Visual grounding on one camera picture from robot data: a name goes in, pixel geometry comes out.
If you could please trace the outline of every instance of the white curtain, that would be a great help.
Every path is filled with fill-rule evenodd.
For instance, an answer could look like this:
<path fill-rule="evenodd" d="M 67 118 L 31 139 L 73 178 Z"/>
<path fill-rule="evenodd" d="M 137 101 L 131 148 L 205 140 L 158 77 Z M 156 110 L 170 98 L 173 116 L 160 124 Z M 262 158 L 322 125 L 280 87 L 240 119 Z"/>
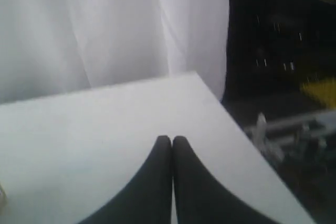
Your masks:
<path fill-rule="evenodd" d="M 190 70 L 223 94 L 228 0 L 0 3 L 0 103 Z"/>

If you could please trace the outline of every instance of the black object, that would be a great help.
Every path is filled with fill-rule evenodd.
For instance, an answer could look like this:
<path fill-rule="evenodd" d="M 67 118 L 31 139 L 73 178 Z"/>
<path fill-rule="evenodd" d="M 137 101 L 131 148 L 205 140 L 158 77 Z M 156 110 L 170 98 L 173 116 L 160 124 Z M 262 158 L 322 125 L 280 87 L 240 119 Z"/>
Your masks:
<path fill-rule="evenodd" d="M 168 224 L 171 222 L 171 208 L 172 146 L 167 136 L 159 136 L 131 181 L 80 224 Z"/>
<path fill-rule="evenodd" d="M 179 224 L 275 224 L 223 187 L 182 136 L 173 142 L 173 170 Z"/>

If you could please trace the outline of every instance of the white table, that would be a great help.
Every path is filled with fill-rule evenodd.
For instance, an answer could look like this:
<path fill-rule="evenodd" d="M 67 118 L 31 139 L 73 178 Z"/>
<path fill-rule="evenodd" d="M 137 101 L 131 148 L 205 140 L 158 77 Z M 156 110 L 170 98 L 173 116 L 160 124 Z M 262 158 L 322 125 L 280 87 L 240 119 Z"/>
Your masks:
<path fill-rule="evenodd" d="M 195 73 L 0 106 L 1 224 L 77 223 L 131 179 L 158 135 L 273 219 L 313 223 Z M 176 223 L 173 206 L 173 223 Z"/>

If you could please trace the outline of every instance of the curtain fold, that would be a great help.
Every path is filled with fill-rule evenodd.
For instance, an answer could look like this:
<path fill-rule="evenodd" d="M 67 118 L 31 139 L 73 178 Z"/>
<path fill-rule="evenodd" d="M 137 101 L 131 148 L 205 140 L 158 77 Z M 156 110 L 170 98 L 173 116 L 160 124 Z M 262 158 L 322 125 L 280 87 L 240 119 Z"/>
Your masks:
<path fill-rule="evenodd" d="M 0 3 L 0 103 L 190 70 L 223 94 L 228 0 Z"/>

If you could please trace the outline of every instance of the white surface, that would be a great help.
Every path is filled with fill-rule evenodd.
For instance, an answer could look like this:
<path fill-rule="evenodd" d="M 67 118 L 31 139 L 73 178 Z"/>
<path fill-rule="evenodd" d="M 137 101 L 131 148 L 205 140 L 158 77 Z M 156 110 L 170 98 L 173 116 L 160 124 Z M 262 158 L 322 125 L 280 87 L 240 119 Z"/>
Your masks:
<path fill-rule="evenodd" d="M 0 223 L 80 221 L 131 179 L 162 134 L 186 136 L 212 174 L 264 214 L 313 223 L 196 74 L 0 106 Z"/>
<path fill-rule="evenodd" d="M 0 3 L 0 103 L 190 70 L 222 98 L 229 0 Z"/>

